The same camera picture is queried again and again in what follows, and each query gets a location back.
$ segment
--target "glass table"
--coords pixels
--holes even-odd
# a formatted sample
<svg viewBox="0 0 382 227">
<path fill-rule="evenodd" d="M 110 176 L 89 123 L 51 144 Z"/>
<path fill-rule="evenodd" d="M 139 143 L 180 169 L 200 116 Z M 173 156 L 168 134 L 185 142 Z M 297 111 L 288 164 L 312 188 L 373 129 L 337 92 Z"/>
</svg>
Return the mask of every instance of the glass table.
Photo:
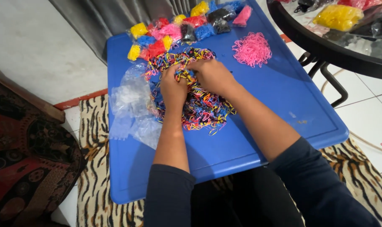
<svg viewBox="0 0 382 227">
<path fill-rule="evenodd" d="M 382 39 L 368 40 L 348 32 L 315 25 L 312 20 L 322 7 L 308 13 L 295 13 L 298 1 L 280 3 L 267 0 L 271 17 L 282 32 L 294 43 L 307 51 L 299 62 L 302 66 L 315 65 L 309 71 L 313 78 L 318 70 L 340 93 L 341 98 L 332 103 L 336 107 L 348 99 L 348 93 L 327 70 L 329 64 L 336 65 L 362 75 L 382 79 Z"/>
</svg>

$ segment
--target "patterned cloth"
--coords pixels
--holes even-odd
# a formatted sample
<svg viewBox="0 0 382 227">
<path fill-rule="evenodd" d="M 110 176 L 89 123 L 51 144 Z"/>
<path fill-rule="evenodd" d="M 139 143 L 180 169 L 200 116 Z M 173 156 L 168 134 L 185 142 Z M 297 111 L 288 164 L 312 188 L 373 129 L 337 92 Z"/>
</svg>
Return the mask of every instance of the patterned cloth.
<svg viewBox="0 0 382 227">
<path fill-rule="evenodd" d="M 85 164 L 59 122 L 0 84 L 0 226 L 58 226 L 50 215 Z"/>
<path fill-rule="evenodd" d="M 143 226 L 145 200 L 115 204 L 109 195 L 107 95 L 81 101 L 80 146 L 88 164 L 79 178 L 77 227 Z M 382 225 L 382 175 L 353 139 L 320 150 L 341 181 Z M 221 191 L 232 190 L 232 176 L 212 180 Z"/>
</svg>

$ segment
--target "blue plastic tabletop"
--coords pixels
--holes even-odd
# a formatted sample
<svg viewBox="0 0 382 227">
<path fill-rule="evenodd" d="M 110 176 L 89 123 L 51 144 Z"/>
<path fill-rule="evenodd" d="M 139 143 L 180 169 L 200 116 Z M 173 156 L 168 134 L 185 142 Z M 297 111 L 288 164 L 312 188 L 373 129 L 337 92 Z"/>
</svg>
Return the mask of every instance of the blue plastic tabletop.
<svg viewBox="0 0 382 227">
<path fill-rule="evenodd" d="M 292 55 L 256 1 L 249 0 L 253 12 L 245 28 L 211 36 L 193 44 L 209 48 L 218 60 L 233 71 L 235 79 L 305 137 L 313 147 L 323 148 L 348 138 L 348 129 L 305 70 Z M 268 40 L 272 58 L 262 67 L 238 63 L 232 45 L 249 32 L 262 32 Z M 127 34 L 107 42 L 108 94 L 118 87 L 132 65 L 126 58 L 131 47 Z M 180 46 L 176 52 L 187 46 Z M 109 125 L 114 115 L 109 108 Z M 227 117 L 227 124 L 214 136 L 209 130 L 184 131 L 191 174 L 197 182 L 208 181 L 265 164 L 239 115 Z M 154 149 L 129 136 L 125 141 L 109 141 L 111 198 L 117 204 L 145 198 Z"/>
</svg>

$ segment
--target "cable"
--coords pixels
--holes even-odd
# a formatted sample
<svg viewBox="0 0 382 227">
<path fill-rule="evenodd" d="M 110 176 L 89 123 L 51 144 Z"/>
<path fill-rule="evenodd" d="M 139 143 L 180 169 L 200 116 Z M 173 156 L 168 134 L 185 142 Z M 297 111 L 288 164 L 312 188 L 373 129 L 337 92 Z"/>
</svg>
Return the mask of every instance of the cable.
<svg viewBox="0 0 382 227">
<path fill-rule="evenodd" d="M 340 69 L 338 72 L 336 72 L 335 74 L 333 74 L 333 77 L 336 77 L 337 75 L 339 75 L 339 74 L 340 74 L 341 72 L 343 72 L 343 71 L 345 71 L 345 69 Z M 323 84 L 323 86 L 321 86 L 321 90 L 320 90 L 320 91 L 321 91 L 321 94 L 324 93 L 325 86 L 326 86 L 327 84 L 328 84 L 328 80 L 326 80 L 325 83 Z M 354 137 L 356 137 L 359 141 L 364 142 L 365 144 L 369 145 L 370 147 L 373 147 L 373 148 L 375 148 L 375 149 L 377 149 L 377 150 L 379 150 L 379 151 L 382 152 L 382 148 L 377 147 L 376 145 L 372 144 L 371 142 L 369 142 L 369 141 L 365 140 L 364 138 L 358 136 L 358 135 L 357 135 L 356 133 L 354 133 L 353 131 L 350 131 L 350 130 L 349 130 L 349 133 L 350 133 L 351 135 L 353 135 Z"/>
</svg>

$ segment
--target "tiger stripe fabric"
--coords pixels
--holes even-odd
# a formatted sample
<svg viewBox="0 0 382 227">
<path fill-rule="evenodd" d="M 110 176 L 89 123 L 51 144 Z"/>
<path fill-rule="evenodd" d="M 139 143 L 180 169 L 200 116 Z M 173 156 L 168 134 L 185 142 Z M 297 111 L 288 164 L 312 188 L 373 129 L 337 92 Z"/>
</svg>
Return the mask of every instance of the tiger stripe fabric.
<svg viewBox="0 0 382 227">
<path fill-rule="evenodd" d="M 78 180 L 77 227 L 143 227 L 145 200 L 115 204 L 110 198 L 108 96 L 81 101 L 79 144 L 88 160 Z M 352 195 L 382 225 L 382 175 L 356 145 L 346 142 L 320 150 Z M 212 180 L 232 190 L 232 176 Z"/>
</svg>

